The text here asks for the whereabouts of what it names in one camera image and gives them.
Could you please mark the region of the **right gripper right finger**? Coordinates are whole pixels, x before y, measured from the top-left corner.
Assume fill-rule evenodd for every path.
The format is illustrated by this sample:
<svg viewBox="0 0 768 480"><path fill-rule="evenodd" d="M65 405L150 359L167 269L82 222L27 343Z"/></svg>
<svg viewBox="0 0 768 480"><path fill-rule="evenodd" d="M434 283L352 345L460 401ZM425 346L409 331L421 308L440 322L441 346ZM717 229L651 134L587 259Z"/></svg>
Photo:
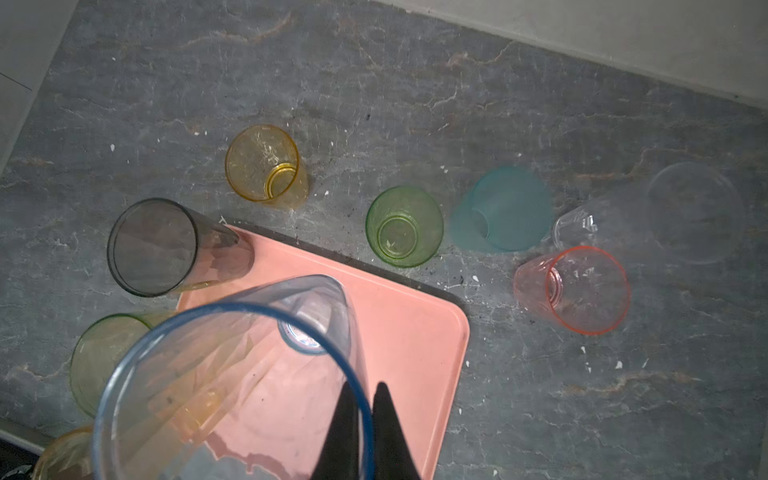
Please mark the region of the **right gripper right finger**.
<svg viewBox="0 0 768 480"><path fill-rule="evenodd" d="M376 480L420 480L407 445L388 386L379 382L372 408L374 433L374 478Z"/></svg>

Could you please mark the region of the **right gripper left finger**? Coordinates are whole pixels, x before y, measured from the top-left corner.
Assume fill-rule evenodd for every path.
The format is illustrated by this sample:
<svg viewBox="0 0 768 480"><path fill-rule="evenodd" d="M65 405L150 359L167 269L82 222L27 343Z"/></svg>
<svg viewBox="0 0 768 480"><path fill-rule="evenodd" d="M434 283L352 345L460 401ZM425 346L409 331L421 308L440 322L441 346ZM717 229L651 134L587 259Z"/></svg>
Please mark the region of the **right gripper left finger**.
<svg viewBox="0 0 768 480"><path fill-rule="evenodd" d="M344 383L311 480L359 478L359 413L352 388Z"/></svg>

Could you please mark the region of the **tall blue glass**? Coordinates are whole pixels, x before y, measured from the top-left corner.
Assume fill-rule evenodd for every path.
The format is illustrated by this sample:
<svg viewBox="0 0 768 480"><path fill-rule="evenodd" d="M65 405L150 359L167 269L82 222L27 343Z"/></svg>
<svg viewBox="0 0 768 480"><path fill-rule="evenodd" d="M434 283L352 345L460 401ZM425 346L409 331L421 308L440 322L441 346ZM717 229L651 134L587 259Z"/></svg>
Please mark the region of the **tall blue glass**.
<svg viewBox="0 0 768 480"><path fill-rule="evenodd" d="M94 476L310 479L345 382L358 405L358 479L370 479L366 366L338 280L299 276L188 309L139 339L108 380Z"/></svg>

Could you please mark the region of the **pink plastic tray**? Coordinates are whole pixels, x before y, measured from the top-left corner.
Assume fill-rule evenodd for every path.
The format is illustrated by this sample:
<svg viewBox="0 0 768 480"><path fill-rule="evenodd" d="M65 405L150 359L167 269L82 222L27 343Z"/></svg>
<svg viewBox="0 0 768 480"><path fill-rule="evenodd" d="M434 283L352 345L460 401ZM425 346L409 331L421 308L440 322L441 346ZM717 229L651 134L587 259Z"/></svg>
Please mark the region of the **pink plastic tray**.
<svg viewBox="0 0 768 480"><path fill-rule="evenodd" d="M266 229L239 232L256 252L250 272L182 293L178 310L297 276L335 278L357 316L368 388L388 385L415 466L433 478L470 336L466 314L445 292L402 275Z"/></svg>

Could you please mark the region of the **short green glass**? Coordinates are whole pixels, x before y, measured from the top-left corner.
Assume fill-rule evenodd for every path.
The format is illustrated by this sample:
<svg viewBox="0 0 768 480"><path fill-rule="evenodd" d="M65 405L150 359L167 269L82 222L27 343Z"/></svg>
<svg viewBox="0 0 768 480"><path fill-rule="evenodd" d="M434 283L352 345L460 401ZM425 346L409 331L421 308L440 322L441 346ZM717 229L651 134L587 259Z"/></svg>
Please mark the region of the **short green glass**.
<svg viewBox="0 0 768 480"><path fill-rule="evenodd" d="M437 202L424 190L396 186L380 193L366 215L365 233L374 254L398 268L426 263L439 249L444 222Z"/></svg>

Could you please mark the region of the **light green tall glass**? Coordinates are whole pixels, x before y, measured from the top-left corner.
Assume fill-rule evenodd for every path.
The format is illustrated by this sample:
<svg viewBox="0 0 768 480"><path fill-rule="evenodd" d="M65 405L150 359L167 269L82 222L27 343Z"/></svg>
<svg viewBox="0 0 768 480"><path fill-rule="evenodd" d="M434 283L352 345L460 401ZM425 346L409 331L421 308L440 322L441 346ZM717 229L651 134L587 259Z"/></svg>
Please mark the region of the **light green tall glass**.
<svg viewBox="0 0 768 480"><path fill-rule="evenodd" d="M108 380L130 348L175 314L173 309L116 313L86 329L76 343L69 371L72 395L86 415L95 417Z"/></svg>

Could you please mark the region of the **tall yellow glass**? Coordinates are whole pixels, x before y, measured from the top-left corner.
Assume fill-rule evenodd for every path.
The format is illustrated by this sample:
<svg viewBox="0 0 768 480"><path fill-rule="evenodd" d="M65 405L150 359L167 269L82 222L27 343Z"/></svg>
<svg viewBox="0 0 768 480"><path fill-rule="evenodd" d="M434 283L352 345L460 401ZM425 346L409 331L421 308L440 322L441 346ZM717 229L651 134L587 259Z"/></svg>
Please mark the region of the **tall yellow glass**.
<svg viewBox="0 0 768 480"><path fill-rule="evenodd" d="M70 431L55 439L34 466L33 480L92 480L91 459L93 426Z"/></svg>

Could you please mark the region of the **teal dimpled cup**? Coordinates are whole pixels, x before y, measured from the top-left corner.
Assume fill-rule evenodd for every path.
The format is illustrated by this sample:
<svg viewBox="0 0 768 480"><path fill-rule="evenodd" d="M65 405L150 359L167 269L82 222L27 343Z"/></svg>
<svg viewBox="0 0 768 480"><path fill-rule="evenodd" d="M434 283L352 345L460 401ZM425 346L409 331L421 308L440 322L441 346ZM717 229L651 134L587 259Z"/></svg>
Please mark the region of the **teal dimpled cup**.
<svg viewBox="0 0 768 480"><path fill-rule="evenodd" d="M462 197L449 221L453 243L482 253L525 251L540 243L553 223L546 184L531 171L504 166L484 175Z"/></svg>

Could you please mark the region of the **dark grey tall glass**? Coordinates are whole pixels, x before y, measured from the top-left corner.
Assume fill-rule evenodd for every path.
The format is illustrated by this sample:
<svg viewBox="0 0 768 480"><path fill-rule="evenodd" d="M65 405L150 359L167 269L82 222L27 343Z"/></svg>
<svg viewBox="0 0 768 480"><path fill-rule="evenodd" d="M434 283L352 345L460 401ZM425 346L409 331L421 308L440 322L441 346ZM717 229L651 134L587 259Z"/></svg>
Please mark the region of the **dark grey tall glass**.
<svg viewBox="0 0 768 480"><path fill-rule="evenodd" d="M253 246L239 233L165 198L128 207L107 242L111 275L125 291L143 298L239 279L254 260Z"/></svg>

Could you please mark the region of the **short yellow glass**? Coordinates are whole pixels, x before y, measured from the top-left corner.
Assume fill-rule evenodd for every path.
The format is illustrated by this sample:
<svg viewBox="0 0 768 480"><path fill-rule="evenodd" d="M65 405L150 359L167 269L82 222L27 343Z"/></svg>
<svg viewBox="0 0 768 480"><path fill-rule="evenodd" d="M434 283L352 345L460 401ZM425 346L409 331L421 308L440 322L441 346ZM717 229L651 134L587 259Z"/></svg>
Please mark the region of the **short yellow glass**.
<svg viewBox="0 0 768 480"><path fill-rule="evenodd" d="M276 209L296 210L309 195L309 176L294 140L269 124L240 132L225 155L225 176L240 197Z"/></svg>

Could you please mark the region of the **clear glass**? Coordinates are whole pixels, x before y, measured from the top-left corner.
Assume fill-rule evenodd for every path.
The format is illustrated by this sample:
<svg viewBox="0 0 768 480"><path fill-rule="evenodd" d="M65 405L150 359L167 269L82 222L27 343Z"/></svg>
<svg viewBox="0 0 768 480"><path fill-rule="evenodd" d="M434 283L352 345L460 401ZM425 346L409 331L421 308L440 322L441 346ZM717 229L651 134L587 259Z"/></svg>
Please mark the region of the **clear glass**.
<svg viewBox="0 0 768 480"><path fill-rule="evenodd" d="M593 246L626 263L710 264L735 249L745 223L744 203L729 179L681 162L563 214L552 236L562 250Z"/></svg>

